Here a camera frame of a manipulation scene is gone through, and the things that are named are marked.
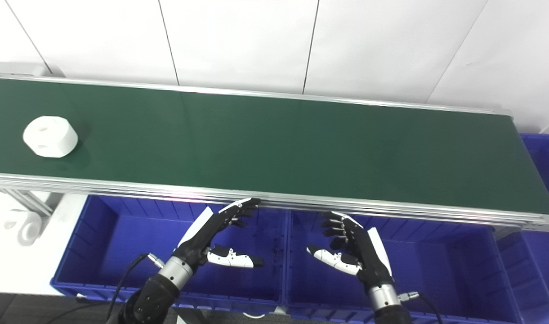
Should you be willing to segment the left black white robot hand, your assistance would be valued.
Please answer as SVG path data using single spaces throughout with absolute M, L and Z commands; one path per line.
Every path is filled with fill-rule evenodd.
M 188 228 L 173 256 L 183 260 L 193 271 L 207 262 L 228 267 L 263 267 L 262 257 L 240 254 L 223 245 L 211 245 L 216 235 L 227 227 L 246 226 L 243 218 L 252 217 L 260 203 L 259 198 L 245 198 L 230 203 L 218 212 L 207 207 Z

